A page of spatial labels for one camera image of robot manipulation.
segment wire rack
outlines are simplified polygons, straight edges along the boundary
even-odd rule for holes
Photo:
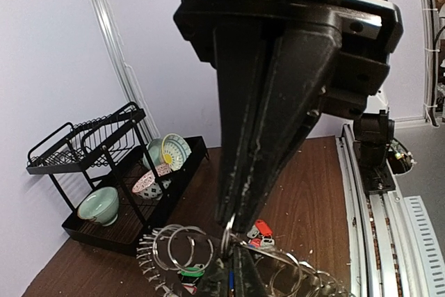
[[[108,159],[102,152],[103,145],[118,162],[138,143],[135,132],[131,130],[133,124],[144,117],[144,110],[130,103],[102,118],[77,125],[65,123],[30,150],[27,170],[30,174],[49,174],[108,166]],[[42,154],[35,155],[35,151],[50,143],[54,144]]]
[[[135,255],[142,231],[150,231],[167,222],[202,159],[205,156],[208,158],[202,137],[185,138],[191,154],[182,168],[167,175],[158,175],[138,128],[138,123],[144,117],[144,110],[129,103],[103,118],[78,125],[65,123],[29,151],[26,168],[29,174],[48,174],[72,210],[62,227],[74,240]],[[156,183],[170,180],[169,187],[162,189],[160,198],[145,200],[131,191],[148,171],[143,157],[147,158]],[[108,166],[108,174],[90,177],[89,168],[103,166]],[[104,227],[77,216],[77,207],[55,176],[69,172],[81,172],[91,192],[107,186],[118,191],[118,219],[114,224]]]

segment yellow-rimmed plate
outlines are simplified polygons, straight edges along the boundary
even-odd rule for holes
[[[172,170],[179,170],[192,153],[185,139],[180,135],[168,134],[162,141],[162,157]]]

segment cable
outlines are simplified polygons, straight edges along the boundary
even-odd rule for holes
[[[434,41],[432,43],[432,48],[434,50],[436,50],[437,48],[437,43],[439,42],[440,39],[440,35],[445,31],[445,26],[441,27],[440,30],[437,32]],[[438,128],[439,125],[436,122],[436,117],[434,115],[434,107],[436,105],[436,82],[437,82],[437,72],[439,71],[439,69],[437,69],[436,66],[436,62],[437,62],[437,52],[433,51],[432,54],[432,64],[434,66],[433,71],[432,71],[432,95],[431,95],[431,100],[430,100],[430,106],[425,106],[426,108],[426,115],[428,116],[428,118],[430,119],[431,124],[433,125],[434,128]]]
[[[434,8],[434,5],[433,5],[432,0],[430,0],[430,8]],[[442,32],[444,31],[445,26],[442,27],[442,28],[439,30],[439,32],[437,33],[436,36],[434,36],[434,30],[435,30],[435,28],[434,28],[434,12],[433,12],[433,11],[431,11],[431,22],[433,23],[433,24],[432,24],[432,31],[433,31],[433,44],[432,44],[432,49],[433,49],[433,50],[436,50],[436,48],[437,48],[437,42],[439,41],[440,35],[441,35]],[[432,85],[431,85],[432,92],[431,92],[430,106],[425,105],[426,115],[428,116],[428,119],[430,120],[431,125],[432,125],[433,127],[439,127],[439,125],[438,125],[437,122],[436,122],[436,117],[435,117],[435,115],[434,115],[434,107],[435,107],[435,105],[436,105],[436,99],[437,99],[437,98],[436,98],[436,96],[437,96],[437,94],[436,94],[436,87],[437,87],[437,84],[436,84],[436,83],[437,83],[437,73],[438,73],[438,71],[439,71],[439,69],[438,69],[438,67],[437,67],[437,65],[436,65],[436,62],[437,62],[437,52],[434,51],[433,54],[432,54],[432,66],[433,66],[433,69],[432,69]]]

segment orange tag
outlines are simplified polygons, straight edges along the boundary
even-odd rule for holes
[[[269,225],[266,224],[264,220],[257,220],[255,222],[255,226],[259,230],[259,233],[261,233],[264,236],[272,236],[272,229],[269,227]]]

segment rack leg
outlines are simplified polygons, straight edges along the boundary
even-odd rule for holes
[[[62,195],[62,198],[65,200],[65,202],[68,204],[68,206],[70,207],[70,209],[72,211],[76,211],[76,208],[74,207],[74,205],[72,205],[70,199],[66,196],[66,194],[64,193],[62,187],[60,186],[60,184],[58,183],[56,177],[54,177],[53,174],[50,174],[49,177],[51,178],[52,182],[54,183],[54,186],[56,186],[58,192]]]
[[[69,147],[69,149],[71,150],[72,155],[74,156],[74,158],[76,158],[76,161],[80,161],[79,155],[77,154],[76,150],[73,148],[72,144],[70,141],[67,140],[67,146]],[[85,177],[87,183],[90,185],[91,189],[94,190],[95,184],[93,184],[93,182],[91,181],[90,176],[87,174],[86,170],[82,169],[82,174]]]
[[[111,170],[113,171],[114,175],[116,176],[116,180],[119,182],[120,187],[122,188],[126,197],[128,198],[128,201],[130,202],[131,206],[133,207],[134,212],[136,212],[136,215],[139,218],[140,222],[144,225],[147,221],[145,220],[145,217],[142,214],[142,212],[140,212],[139,207],[136,204],[136,202],[134,201],[130,190],[125,185],[122,175],[120,174],[120,171],[114,164],[113,157],[111,156],[110,152],[108,152],[108,149],[106,147],[103,147],[102,150],[104,151],[106,160],[108,160],[108,163],[110,164]]]
[[[86,172],[86,170],[82,170],[82,174],[83,174],[83,176],[85,177],[87,183],[90,185],[91,189],[92,189],[92,190],[95,190],[95,189],[96,189],[95,184],[93,184],[93,182],[92,182],[92,180],[91,180],[91,178],[90,178],[90,175],[88,175],[88,173]]]
[[[141,135],[135,121],[133,121],[133,129],[134,129],[134,132],[136,133],[136,136],[138,137],[139,143],[141,143],[140,146],[142,147],[143,154],[147,158],[148,164],[150,165],[150,168],[153,171],[154,179],[156,180],[157,184],[159,185],[159,188],[161,188],[162,194],[165,195],[167,193],[167,191],[166,191],[163,183],[160,182],[160,180],[159,180],[159,175],[158,175],[158,171],[156,170],[156,166],[154,165],[153,160],[152,160],[151,156],[149,155],[147,146],[144,144],[144,139],[142,138],[142,135]]]

